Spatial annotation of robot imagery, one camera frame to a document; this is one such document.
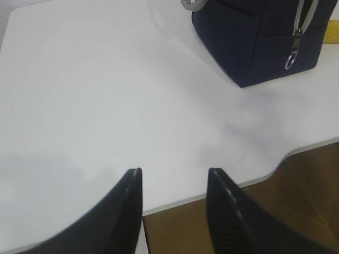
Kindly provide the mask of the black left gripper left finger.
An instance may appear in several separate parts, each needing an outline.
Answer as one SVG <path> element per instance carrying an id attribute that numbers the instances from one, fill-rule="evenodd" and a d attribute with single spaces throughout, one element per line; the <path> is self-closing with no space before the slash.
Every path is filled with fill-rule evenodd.
<path id="1" fill-rule="evenodd" d="M 79 220 L 25 253 L 135 253 L 142 220 L 142 170 L 129 169 Z"/>

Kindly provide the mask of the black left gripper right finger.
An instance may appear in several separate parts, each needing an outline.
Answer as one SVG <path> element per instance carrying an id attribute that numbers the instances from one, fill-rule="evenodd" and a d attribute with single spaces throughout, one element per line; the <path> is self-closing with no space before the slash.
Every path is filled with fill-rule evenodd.
<path id="1" fill-rule="evenodd" d="M 208 172 L 208 227 L 215 253 L 333 253 L 264 211 L 221 168 Z"/>

